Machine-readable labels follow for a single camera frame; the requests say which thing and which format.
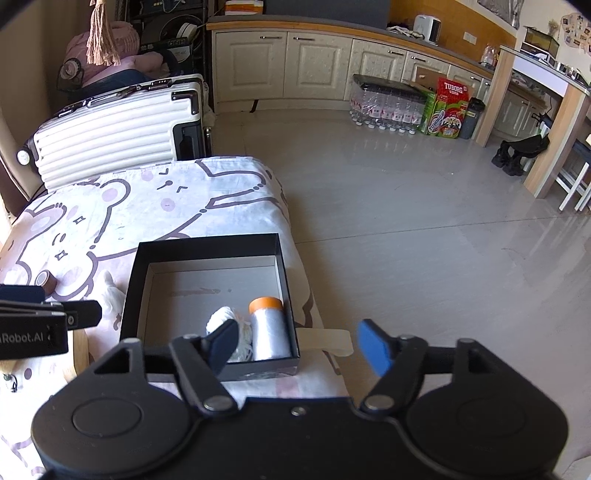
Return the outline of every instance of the roll of tape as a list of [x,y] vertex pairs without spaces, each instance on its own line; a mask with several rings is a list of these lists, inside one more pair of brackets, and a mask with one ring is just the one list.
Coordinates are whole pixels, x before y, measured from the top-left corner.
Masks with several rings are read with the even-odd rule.
[[45,296],[51,296],[57,287],[57,279],[51,274],[49,270],[41,270],[35,279],[35,285],[42,287]]

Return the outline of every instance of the cabinet door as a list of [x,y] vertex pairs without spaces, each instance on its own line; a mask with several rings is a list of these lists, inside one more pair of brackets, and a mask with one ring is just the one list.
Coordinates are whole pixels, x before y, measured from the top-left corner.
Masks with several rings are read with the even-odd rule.
[[531,105],[527,112],[525,113],[525,118],[523,120],[523,124],[521,125],[521,129],[519,129],[518,137],[519,138],[529,138],[533,137],[540,127],[538,121],[533,117],[533,115],[538,116],[540,114],[540,109],[537,105]]
[[447,72],[449,71],[448,63],[434,59],[432,57],[427,57],[426,55],[422,55],[420,53],[409,51],[407,54],[406,61],[404,62],[402,79],[412,80],[413,82],[415,82],[417,80],[417,67],[422,67],[424,69],[439,72],[443,76],[447,76]]
[[478,92],[482,87],[482,77],[472,72],[469,72],[468,70],[456,67],[455,65],[450,65],[449,72],[447,73],[447,78],[468,86],[468,88],[470,89],[470,97],[478,96]]
[[219,102],[283,97],[287,32],[216,34]]
[[401,48],[365,40],[353,40],[345,100],[349,100],[351,77],[356,73],[399,82],[407,52]]
[[283,96],[342,100],[352,44],[352,38],[289,32]]
[[491,92],[491,80],[483,79],[480,86],[480,90],[476,94],[476,98],[479,98],[484,103],[488,102],[488,96]]
[[512,92],[507,92],[495,128],[504,134],[517,137],[529,107],[529,102]]

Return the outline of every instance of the tile floor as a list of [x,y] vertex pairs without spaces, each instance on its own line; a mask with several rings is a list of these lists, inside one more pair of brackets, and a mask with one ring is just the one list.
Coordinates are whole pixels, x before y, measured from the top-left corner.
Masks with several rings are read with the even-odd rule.
[[[567,413],[560,469],[591,453],[591,216],[559,213],[564,191],[535,200],[491,164],[494,146],[371,131],[347,112],[225,114],[213,142],[281,179],[327,327],[476,338]],[[375,376],[359,353],[339,363],[360,400]]]

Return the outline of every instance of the tassel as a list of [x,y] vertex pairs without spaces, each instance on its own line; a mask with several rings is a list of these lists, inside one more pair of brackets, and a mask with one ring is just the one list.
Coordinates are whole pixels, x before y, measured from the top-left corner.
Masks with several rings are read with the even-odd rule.
[[91,65],[121,65],[105,3],[106,0],[90,0],[90,6],[94,5],[95,10],[90,18],[86,59]]

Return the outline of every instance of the spool of plastic film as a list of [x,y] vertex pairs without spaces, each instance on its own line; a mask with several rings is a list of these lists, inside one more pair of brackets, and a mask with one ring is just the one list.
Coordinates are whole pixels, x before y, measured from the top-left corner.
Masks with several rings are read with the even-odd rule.
[[261,297],[249,306],[254,361],[291,357],[290,338],[281,300]]

